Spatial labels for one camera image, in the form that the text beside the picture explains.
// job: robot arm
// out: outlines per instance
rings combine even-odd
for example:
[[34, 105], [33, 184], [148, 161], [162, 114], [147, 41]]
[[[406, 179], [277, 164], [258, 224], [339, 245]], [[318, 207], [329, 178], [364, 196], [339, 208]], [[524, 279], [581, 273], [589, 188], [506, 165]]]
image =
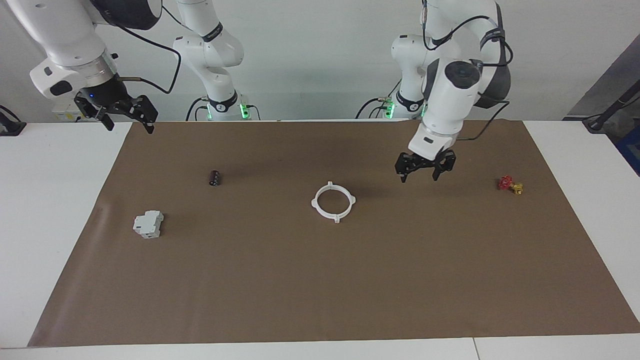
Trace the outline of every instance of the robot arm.
[[249, 117], [242, 98], [224, 68], [239, 65], [244, 58], [240, 41], [222, 25], [210, 1], [177, 0], [184, 25], [195, 35], [178, 37], [173, 48], [202, 80], [213, 120], [242, 120]]
[[[471, 108], [490, 108], [502, 101], [511, 85], [500, 7], [492, 0], [430, 0], [424, 3], [423, 29], [429, 37], [401, 35], [392, 54], [403, 71], [394, 94], [394, 117], [419, 116], [422, 122], [402, 153], [396, 172], [402, 181], [420, 168], [434, 168], [433, 178], [450, 171], [455, 154], [449, 148]], [[466, 26], [478, 39], [475, 54], [465, 56], [452, 34]]]
[[47, 53], [30, 72], [33, 83], [49, 99], [80, 91], [83, 96], [75, 98], [80, 109], [109, 130], [113, 121], [108, 113], [113, 113], [140, 121], [152, 133], [156, 109], [144, 95], [129, 96], [93, 20], [109, 14], [103, 20], [110, 24], [150, 28], [159, 19], [161, 0], [83, 1], [8, 0], [20, 23]]

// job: white electrical module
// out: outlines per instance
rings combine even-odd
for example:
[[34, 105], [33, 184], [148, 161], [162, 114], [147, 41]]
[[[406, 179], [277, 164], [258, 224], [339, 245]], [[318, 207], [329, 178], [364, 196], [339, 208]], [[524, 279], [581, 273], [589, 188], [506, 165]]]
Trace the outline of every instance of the white electrical module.
[[53, 115], [62, 122], [78, 122], [80, 120], [87, 119], [74, 103], [73, 99], [58, 99], [51, 111], [53, 112]]
[[146, 211], [144, 215], [136, 217], [133, 222], [133, 231], [145, 239], [160, 237], [160, 223], [164, 215], [158, 210]]

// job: green led light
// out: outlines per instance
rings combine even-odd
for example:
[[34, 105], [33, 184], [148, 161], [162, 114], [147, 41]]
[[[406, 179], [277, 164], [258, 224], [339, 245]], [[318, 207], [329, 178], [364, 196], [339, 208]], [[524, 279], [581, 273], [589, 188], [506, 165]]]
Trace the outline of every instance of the green led light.
[[392, 119], [394, 117], [394, 110], [396, 109], [396, 104], [391, 103], [387, 106], [387, 112], [385, 112], [385, 117], [387, 119]]
[[240, 103], [240, 112], [242, 112], [242, 118], [246, 119], [249, 117], [249, 109], [243, 103]]

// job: brown paper mat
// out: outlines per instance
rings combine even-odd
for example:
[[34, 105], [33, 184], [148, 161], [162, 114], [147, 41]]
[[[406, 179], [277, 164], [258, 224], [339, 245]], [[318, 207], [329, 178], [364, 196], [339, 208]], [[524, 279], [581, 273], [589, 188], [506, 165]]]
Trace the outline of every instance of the brown paper mat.
[[[521, 122], [401, 184], [416, 126], [134, 125], [29, 346], [640, 332]], [[340, 224], [310, 205], [327, 181], [357, 198]]]

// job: red valve handle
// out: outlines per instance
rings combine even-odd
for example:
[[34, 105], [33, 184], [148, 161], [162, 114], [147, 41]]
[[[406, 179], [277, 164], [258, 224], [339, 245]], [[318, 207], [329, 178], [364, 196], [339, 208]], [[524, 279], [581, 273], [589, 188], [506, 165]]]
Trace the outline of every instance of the red valve handle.
[[507, 190], [511, 184], [513, 184], [513, 178], [511, 178], [511, 176], [503, 176], [502, 178], [500, 178], [500, 182], [498, 183], [498, 188], [500, 188], [500, 190]]

